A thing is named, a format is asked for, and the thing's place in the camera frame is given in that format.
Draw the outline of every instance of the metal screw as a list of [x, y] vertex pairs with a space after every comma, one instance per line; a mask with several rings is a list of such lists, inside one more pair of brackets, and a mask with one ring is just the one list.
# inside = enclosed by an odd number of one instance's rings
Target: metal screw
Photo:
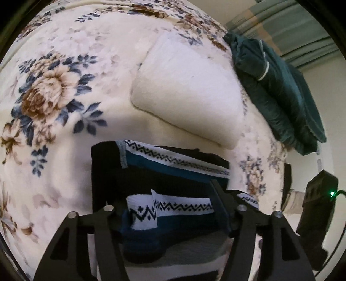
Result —
[[68, 215], [67, 215], [67, 217], [69, 218], [69, 219], [73, 219], [73, 218], [75, 218], [77, 216], [77, 213], [76, 212], [70, 212]]
[[276, 216], [277, 218], [282, 218], [283, 217], [283, 213], [280, 211], [275, 211], [274, 212], [274, 216]]
[[110, 212], [114, 209], [113, 205], [107, 205], [103, 207], [104, 211]]
[[247, 210], [247, 207], [245, 205], [238, 205], [237, 209], [238, 211], [245, 212]]

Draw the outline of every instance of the wall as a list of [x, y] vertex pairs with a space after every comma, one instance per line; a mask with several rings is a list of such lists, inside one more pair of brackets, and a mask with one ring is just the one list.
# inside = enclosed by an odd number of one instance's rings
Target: wall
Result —
[[[322, 167], [338, 177], [340, 189], [346, 189], [346, 61], [340, 54], [302, 72], [327, 132], [328, 142], [321, 146]], [[293, 189], [304, 190], [317, 174], [317, 157], [289, 152]]]
[[255, 0], [189, 0], [221, 24], [256, 4]]

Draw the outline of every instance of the green curtain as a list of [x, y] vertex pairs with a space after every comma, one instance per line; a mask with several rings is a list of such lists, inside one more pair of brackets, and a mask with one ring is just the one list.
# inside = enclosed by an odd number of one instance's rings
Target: green curtain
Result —
[[297, 68], [339, 54], [329, 34], [295, 0], [264, 0], [229, 21], [226, 28], [264, 40]]

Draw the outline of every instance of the folded green blanket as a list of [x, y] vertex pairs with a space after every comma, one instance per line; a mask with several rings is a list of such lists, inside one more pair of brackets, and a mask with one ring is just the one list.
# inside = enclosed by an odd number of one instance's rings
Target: folded green blanket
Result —
[[321, 117], [299, 70], [286, 63], [265, 42], [229, 32], [240, 82], [264, 116], [277, 140], [306, 155], [326, 142]]

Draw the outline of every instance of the floral blanket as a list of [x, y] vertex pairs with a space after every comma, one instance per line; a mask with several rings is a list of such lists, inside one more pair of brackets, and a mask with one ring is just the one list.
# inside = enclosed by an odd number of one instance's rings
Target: floral blanket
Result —
[[[225, 68], [232, 61], [224, 27], [185, 0], [57, 0], [1, 62], [0, 232], [29, 278], [67, 213], [91, 212], [90, 148], [101, 141], [215, 153], [230, 162], [230, 189], [265, 213], [279, 208], [286, 150], [245, 91], [232, 151], [131, 104], [136, 73], [164, 31]], [[252, 276], [259, 257], [256, 248]]]

